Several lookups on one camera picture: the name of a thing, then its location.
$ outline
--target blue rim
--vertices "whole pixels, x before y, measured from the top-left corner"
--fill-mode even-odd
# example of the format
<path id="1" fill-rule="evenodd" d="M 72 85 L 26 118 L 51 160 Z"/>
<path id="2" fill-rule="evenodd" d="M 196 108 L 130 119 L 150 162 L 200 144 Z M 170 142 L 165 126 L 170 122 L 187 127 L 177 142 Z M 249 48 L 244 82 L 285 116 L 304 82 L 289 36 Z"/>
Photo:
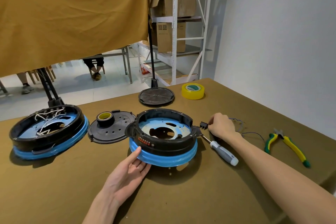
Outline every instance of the blue rim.
<path id="1" fill-rule="evenodd" d="M 85 117 L 85 123 L 83 125 L 83 127 L 81 128 L 81 130 L 72 138 L 70 138 L 69 140 L 53 147 L 50 151 L 42 153 L 42 154 L 33 154 L 32 152 L 25 152 L 25 151 L 20 151 L 18 150 L 15 146 L 13 146 L 13 150 L 16 156 L 18 156 L 19 158 L 22 158 L 24 160 L 36 160 L 36 159 L 41 159 L 41 158 L 48 158 L 54 155 L 57 155 L 67 149 L 69 149 L 71 146 L 73 146 L 75 143 L 77 143 L 79 140 L 81 140 L 87 130 L 89 128 L 89 121 L 88 119 Z"/>
<path id="2" fill-rule="evenodd" d="M 131 149 L 131 151 L 135 151 L 137 149 L 137 145 L 134 142 L 133 138 L 129 138 L 129 148 Z M 148 153 L 144 150 L 141 151 L 141 153 L 138 156 L 138 159 L 140 159 L 141 161 L 148 163 L 148 164 L 152 164 L 155 166 L 159 166 L 159 167 L 177 167 L 180 165 L 183 165 L 185 163 L 188 163 L 196 154 L 197 152 L 197 140 L 195 142 L 194 147 L 181 155 L 177 155 L 177 156 L 158 156 L 158 155 L 154 155 L 151 153 Z"/>

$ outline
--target white tile floor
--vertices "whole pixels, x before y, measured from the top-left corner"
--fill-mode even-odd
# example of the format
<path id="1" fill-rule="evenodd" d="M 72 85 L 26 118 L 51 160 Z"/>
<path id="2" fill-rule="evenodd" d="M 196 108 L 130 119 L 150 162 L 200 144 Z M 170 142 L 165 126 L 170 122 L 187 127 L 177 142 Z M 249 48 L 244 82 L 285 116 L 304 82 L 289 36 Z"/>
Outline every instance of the white tile floor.
<path id="1" fill-rule="evenodd" d="M 61 67 L 58 64 L 53 65 L 56 74 L 53 85 L 65 103 L 74 105 L 137 93 L 149 88 L 150 80 L 140 82 L 137 53 L 130 48 L 129 55 L 132 84 L 125 75 L 122 56 L 115 56 L 104 58 L 106 74 L 101 71 L 100 81 L 91 79 L 89 70 L 82 60 L 65 62 Z M 0 94 L 0 120 L 26 116 L 48 107 L 48 98 L 41 82 L 33 85 L 29 76 L 27 77 L 28 83 L 35 90 L 26 95 L 21 94 L 22 84 L 16 75 L 1 78 L 10 95 Z"/>

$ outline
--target person's left hand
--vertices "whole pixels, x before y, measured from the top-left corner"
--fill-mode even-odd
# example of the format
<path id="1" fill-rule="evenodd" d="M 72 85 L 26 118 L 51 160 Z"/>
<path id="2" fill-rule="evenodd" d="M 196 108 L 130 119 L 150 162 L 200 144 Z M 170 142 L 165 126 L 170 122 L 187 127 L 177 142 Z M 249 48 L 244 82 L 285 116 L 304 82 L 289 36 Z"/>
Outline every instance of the person's left hand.
<path id="1" fill-rule="evenodd" d="M 119 206 L 132 195 L 152 166 L 137 159 L 140 152 L 141 147 L 138 147 L 121 161 L 104 184 L 103 190 L 110 193 Z"/>

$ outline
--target yellow and green handle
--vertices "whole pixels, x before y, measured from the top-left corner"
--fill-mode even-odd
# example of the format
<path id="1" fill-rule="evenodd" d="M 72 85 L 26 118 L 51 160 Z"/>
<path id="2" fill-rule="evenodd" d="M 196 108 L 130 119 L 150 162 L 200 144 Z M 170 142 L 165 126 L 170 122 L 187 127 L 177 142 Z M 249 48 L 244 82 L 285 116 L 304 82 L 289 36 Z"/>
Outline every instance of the yellow and green handle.
<path id="1" fill-rule="evenodd" d="M 271 143 L 274 142 L 276 139 L 278 138 L 277 134 L 269 134 L 269 139 L 266 141 L 266 145 L 265 145 L 265 149 L 264 151 L 267 152 L 268 154 L 271 154 L 270 151 L 270 146 Z M 296 155 L 298 155 L 299 159 L 301 160 L 301 162 L 303 163 L 303 165 L 305 167 L 310 167 L 310 163 L 307 160 L 306 156 L 302 153 L 302 151 L 293 143 L 293 141 L 287 137 L 284 136 L 283 137 L 283 142 L 289 146 L 295 153 Z"/>

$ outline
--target gray screwdriver handle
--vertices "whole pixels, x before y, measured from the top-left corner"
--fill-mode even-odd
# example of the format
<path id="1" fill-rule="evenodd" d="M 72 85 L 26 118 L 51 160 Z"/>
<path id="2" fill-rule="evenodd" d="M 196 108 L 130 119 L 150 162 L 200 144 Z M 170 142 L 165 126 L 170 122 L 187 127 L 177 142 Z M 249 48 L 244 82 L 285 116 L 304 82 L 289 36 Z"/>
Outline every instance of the gray screwdriver handle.
<path id="1" fill-rule="evenodd" d="M 216 141 L 212 141 L 210 143 L 210 147 L 214 149 L 218 153 L 218 155 L 229 164 L 233 166 L 236 166 L 238 164 L 238 159 L 227 149 L 220 146 Z"/>

